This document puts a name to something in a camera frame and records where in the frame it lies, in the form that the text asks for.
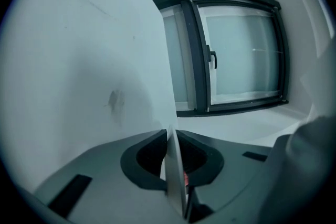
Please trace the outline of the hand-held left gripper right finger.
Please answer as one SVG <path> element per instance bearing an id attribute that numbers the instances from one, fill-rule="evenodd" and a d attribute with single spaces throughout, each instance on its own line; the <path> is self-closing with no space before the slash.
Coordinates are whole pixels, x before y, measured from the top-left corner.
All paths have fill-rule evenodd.
<path id="1" fill-rule="evenodd" d="M 189 195 L 185 219 L 195 223 L 228 204 L 257 174 L 271 148 L 177 131 Z"/>

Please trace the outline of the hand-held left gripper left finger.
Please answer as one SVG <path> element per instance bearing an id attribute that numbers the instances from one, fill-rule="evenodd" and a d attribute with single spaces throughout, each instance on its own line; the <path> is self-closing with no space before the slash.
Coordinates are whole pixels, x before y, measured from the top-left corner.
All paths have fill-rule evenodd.
<path id="1" fill-rule="evenodd" d="M 167 131 L 93 147 L 49 176 L 35 196 L 71 224 L 184 224 L 160 177 Z"/>

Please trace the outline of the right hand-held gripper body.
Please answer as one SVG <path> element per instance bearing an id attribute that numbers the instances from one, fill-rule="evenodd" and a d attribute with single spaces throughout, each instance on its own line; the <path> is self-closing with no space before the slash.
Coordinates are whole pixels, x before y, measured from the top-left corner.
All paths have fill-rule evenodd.
<path id="1" fill-rule="evenodd" d="M 336 114 L 318 117 L 290 137 L 258 224 L 327 224 L 335 180 Z"/>

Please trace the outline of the white round plate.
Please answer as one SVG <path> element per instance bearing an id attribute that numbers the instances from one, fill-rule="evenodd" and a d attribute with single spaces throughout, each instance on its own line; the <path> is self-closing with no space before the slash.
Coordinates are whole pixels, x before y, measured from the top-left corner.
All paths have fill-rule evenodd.
<path id="1" fill-rule="evenodd" d="M 164 22 L 152 0 L 14 0 L 0 28 L 0 152 L 35 191 L 87 150 L 177 127 Z"/>

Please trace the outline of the black framed window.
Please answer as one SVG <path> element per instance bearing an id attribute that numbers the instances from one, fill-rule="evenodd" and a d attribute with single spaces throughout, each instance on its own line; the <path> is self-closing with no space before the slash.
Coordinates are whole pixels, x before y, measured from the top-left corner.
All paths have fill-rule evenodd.
<path id="1" fill-rule="evenodd" d="M 153 0 L 166 34 L 177 115 L 287 102 L 288 43 L 276 0 Z M 209 45 L 217 69 L 208 62 Z"/>

